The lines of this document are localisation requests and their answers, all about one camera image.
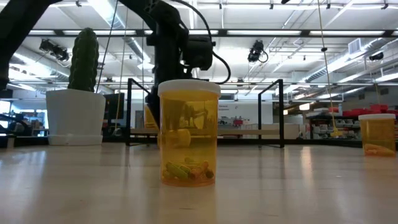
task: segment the cactus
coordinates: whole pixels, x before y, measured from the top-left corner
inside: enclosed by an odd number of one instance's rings
[[[76,37],[73,46],[69,89],[94,92],[99,56],[95,32],[91,28],[83,29]]]

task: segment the yellow rope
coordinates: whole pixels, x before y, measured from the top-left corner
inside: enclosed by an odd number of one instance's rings
[[[126,7],[126,11],[127,11],[127,13],[126,13],[126,27],[124,28],[124,37],[126,37],[126,34],[127,34],[127,19],[128,19],[128,16],[129,16],[129,8],[128,7]],[[118,95],[118,109],[116,110],[116,122],[115,122],[115,125],[114,125],[114,129],[115,130],[118,128],[118,118],[119,118],[119,109],[120,109],[119,108],[120,107],[120,92],[121,92],[121,89],[122,89],[122,76],[123,76],[123,65],[124,65],[124,52],[125,52],[125,49],[126,49],[126,43],[123,43],[122,68],[121,68],[121,71],[120,71],[119,95]]]
[[[321,16],[321,4],[318,0],[318,13],[319,13],[319,23],[321,26],[321,37],[322,37],[322,46],[325,49],[325,39],[323,37],[323,26],[322,26],[322,16]],[[325,59],[325,65],[326,65],[326,74],[328,75],[328,89],[329,89],[329,99],[330,99],[330,106],[331,106],[331,120],[333,123],[333,133],[331,136],[340,136],[343,133],[338,131],[336,128],[336,123],[335,123],[335,115],[334,115],[334,110],[333,110],[333,101],[331,100],[331,86],[330,86],[330,76],[329,76],[329,70],[328,70],[328,60],[326,59],[326,50],[323,51],[323,58]]]

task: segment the plastic container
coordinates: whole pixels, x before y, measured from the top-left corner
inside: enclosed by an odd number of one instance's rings
[[[388,110],[388,105],[371,105],[371,110],[372,111],[380,111],[380,112],[386,112]]]
[[[150,109],[147,105],[144,106],[144,127],[150,129],[158,129],[155,119],[150,112]]]
[[[359,116],[365,156],[396,156],[395,114]]]
[[[161,178],[167,185],[215,182],[220,86],[201,80],[159,85]]]

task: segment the table surface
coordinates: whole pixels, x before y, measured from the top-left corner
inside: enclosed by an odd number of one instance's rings
[[[219,147],[216,184],[159,181],[159,150],[0,150],[1,223],[397,223],[398,160],[330,146]]]

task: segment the ceiling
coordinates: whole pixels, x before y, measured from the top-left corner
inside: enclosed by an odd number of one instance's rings
[[[109,29],[110,26],[98,12],[98,7],[93,7],[94,0],[80,1],[82,7],[77,7],[75,1],[62,1],[48,8],[34,29],[82,29],[90,27],[93,29]],[[101,2],[109,2],[109,9],[113,11],[113,0],[97,0]],[[191,10],[179,5],[176,2],[166,1],[175,6],[182,18],[182,21],[190,29],[204,29],[203,21]],[[338,30],[395,30],[398,28],[398,0],[388,0],[389,7],[382,10],[384,0],[321,0],[322,24],[324,29]],[[326,9],[327,3],[331,4],[330,9]],[[0,10],[7,1],[0,0]],[[280,5],[279,0],[274,1],[274,9],[270,10],[270,1],[254,1],[254,0],[189,0],[206,18],[210,29],[319,29],[320,20],[318,15],[317,0],[291,0],[287,5]],[[124,5],[118,4],[117,14],[124,21],[128,29],[148,29],[142,19],[134,12],[128,10]],[[56,66],[52,69],[61,69],[61,66],[68,69],[68,62],[56,63],[56,60],[50,55],[43,55],[39,50],[42,39],[50,39],[52,42],[66,47],[68,52],[72,52],[74,38],[72,37],[27,37],[22,47],[39,56],[36,63],[44,63],[47,61]],[[356,38],[326,38],[325,47],[328,48],[326,57],[328,60],[334,58],[348,50],[348,44]],[[146,46],[145,37],[136,37],[135,40],[142,47],[143,51],[152,59],[154,58],[153,47]],[[242,78],[244,82],[273,82],[278,78],[282,78],[285,82],[301,82],[303,77],[308,76],[310,71],[324,66],[324,56],[320,51],[322,48],[321,38],[298,38],[298,37],[215,37],[216,47],[214,51],[223,57],[231,67],[232,76],[230,82],[236,82]],[[249,49],[255,40],[262,40],[264,45],[268,46],[266,52],[269,54],[269,60],[265,64],[248,63]],[[99,37],[100,44],[100,62],[104,57],[107,37]],[[114,82],[126,82],[128,78],[135,78],[137,81],[152,82],[153,74],[150,69],[141,69],[139,65],[141,61],[138,56],[125,46],[125,42],[120,37],[112,37],[109,42],[108,54],[105,58],[104,74],[101,81],[106,78],[112,78]],[[367,68],[371,68],[389,60],[394,60],[397,56],[398,49],[395,44],[390,44],[383,48],[384,59],[380,61],[367,61],[363,57],[356,58],[352,63],[339,67],[331,73],[331,81],[338,82],[344,77],[362,72]],[[53,74],[40,75],[39,66],[31,67],[30,72],[35,75],[14,75],[12,81],[40,81],[40,80],[57,80],[65,82],[65,77],[55,76]],[[208,78],[211,81],[218,82],[227,76],[224,65],[214,58],[213,66],[208,71],[198,72],[199,78]],[[352,82],[368,82],[369,76],[364,75],[358,77]],[[326,82],[325,77],[319,78],[313,82]],[[30,85],[33,88],[45,90],[43,85]],[[256,94],[267,85],[259,85],[256,90],[250,94]],[[118,89],[118,85],[107,86],[110,90]],[[222,86],[222,89],[252,89],[254,85],[244,85],[237,87],[236,85]],[[301,93],[311,93],[318,91],[319,87],[312,86],[310,88],[298,87],[293,93],[299,95]]]

